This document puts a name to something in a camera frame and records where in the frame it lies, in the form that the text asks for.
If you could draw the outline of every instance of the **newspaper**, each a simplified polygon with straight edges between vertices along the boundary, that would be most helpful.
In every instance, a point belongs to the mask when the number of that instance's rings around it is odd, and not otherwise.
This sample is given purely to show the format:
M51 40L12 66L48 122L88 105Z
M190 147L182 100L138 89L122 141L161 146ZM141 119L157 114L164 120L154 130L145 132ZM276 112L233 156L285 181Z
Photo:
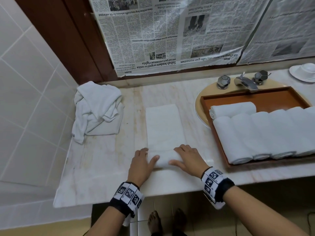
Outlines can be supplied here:
M315 55L315 0L273 0L238 64Z
M118 77L236 63L269 0L89 0Z

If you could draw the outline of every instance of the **saucer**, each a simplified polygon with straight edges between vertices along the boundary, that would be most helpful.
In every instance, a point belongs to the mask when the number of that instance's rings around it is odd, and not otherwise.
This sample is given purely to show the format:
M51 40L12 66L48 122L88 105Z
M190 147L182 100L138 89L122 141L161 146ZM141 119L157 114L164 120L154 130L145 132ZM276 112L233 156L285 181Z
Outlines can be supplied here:
M300 76L295 74L295 71L300 67L300 65L294 65L292 67L289 68L289 73L295 77L298 80L301 80L303 82L307 82L307 83L315 83L315 79L310 79L310 80L306 80L306 79L301 79Z

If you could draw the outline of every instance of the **marble countertop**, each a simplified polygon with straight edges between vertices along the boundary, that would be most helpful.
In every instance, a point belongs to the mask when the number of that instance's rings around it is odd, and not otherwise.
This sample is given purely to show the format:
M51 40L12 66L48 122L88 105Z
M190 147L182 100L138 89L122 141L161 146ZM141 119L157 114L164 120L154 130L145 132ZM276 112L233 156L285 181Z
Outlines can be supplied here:
M269 78L294 87L315 105L315 84L294 79L287 69L272 71ZM315 175L315 162L312 161L274 163L263 168L243 166L235 170L227 169L211 130L194 111L196 96L216 80L194 79L121 88L125 108L119 134L88 136L84 145L72 141L54 207L110 201L120 183L127 179L134 152L147 147L145 109L173 103L179 109L187 143L197 148L209 164L225 172L236 185ZM141 187L141 192L148 197L197 191L202 186L200 179L180 170L165 169L153 171Z

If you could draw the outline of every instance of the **faucet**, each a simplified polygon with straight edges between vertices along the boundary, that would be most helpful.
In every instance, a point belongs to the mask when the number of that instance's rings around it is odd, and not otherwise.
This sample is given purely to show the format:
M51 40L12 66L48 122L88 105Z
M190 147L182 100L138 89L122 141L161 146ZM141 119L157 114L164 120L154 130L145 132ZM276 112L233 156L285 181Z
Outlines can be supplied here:
M234 79L235 85L243 85L246 88L248 88L250 92L258 91L257 84L255 84L251 79L244 77L244 74L245 72L243 72L240 76Z

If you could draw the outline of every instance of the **faucet handle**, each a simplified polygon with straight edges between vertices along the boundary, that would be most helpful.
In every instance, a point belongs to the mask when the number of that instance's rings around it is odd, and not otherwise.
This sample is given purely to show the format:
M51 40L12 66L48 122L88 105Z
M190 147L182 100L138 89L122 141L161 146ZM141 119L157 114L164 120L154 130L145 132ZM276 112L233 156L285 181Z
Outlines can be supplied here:
M268 79L268 72L265 70L257 72L253 77L253 81L258 85L262 84L266 79Z
M218 78L217 87L219 89L226 89L231 83L231 78L227 75L222 75Z

